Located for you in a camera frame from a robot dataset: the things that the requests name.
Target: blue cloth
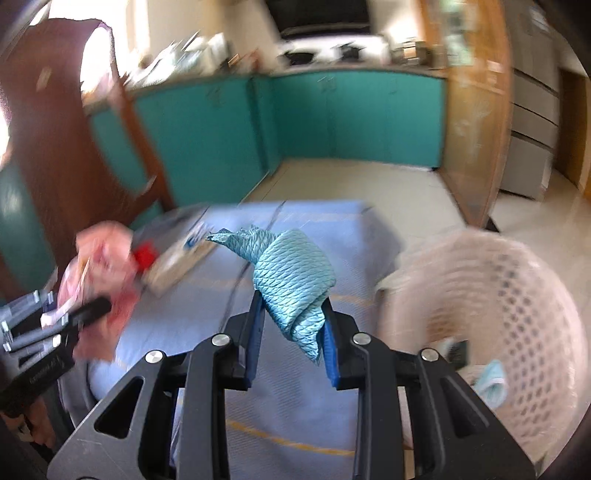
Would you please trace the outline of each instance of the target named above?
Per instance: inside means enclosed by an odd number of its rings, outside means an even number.
[[[324,326],[321,305],[336,284],[324,252],[300,230],[277,235],[252,226],[236,233],[223,229],[207,239],[255,265],[252,283],[281,333],[318,363]]]
[[[485,367],[474,384],[474,391],[491,410],[503,405],[509,394],[509,385],[505,369],[499,360],[493,360]]]

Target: pink cloth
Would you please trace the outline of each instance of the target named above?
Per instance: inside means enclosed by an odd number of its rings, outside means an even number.
[[[116,222],[102,222],[76,236],[78,256],[61,280],[58,307],[70,299],[75,305],[106,295],[112,310],[80,332],[75,359],[112,362],[121,333],[138,303],[134,286],[137,265],[131,255],[132,231]]]

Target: metal screw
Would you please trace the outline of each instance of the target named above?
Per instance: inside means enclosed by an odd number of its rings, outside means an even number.
[[[160,350],[152,350],[146,353],[145,359],[149,364],[157,364],[164,358],[164,354]]]
[[[439,353],[432,348],[425,348],[425,350],[421,352],[421,356],[423,357],[423,360],[426,360],[427,362],[434,362],[439,358]]]
[[[218,333],[212,338],[212,343],[215,346],[224,346],[230,343],[230,337],[225,333]]]
[[[359,332],[353,335],[353,343],[357,345],[367,345],[371,342],[371,337],[367,333]]]

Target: bed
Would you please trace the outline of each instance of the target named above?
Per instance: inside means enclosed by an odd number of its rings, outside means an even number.
[[[301,229],[335,269],[333,308],[352,315],[360,330],[375,333],[376,284],[394,271],[400,243],[371,207],[352,201],[197,205],[153,220],[136,232],[134,243],[151,240],[164,251],[199,218],[213,231],[250,225],[273,232]],[[219,332],[229,316],[247,311],[252,293],[252,266],[224,247],[215,248],[161,298],[145,290],[123,332],[115,361],[78,362],[60,380],[61,401],[73,423],[79,424],[146,352],[160,349],[174,355],[192,350]],[[226,393],[232,478],[348,478],[356,417],[356,392],[335,391],[322,361],[314,365],[267,316],[252,388]]]

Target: laundry basket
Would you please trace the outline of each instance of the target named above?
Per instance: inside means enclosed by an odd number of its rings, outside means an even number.
[[[534,462],[575,414],[587,340],[558,276],[525,245],[467,229],[411,254],[379,337],[417,352],[446,337],[469,341],[471,364],[502,362],[509,394],[495,414]]]

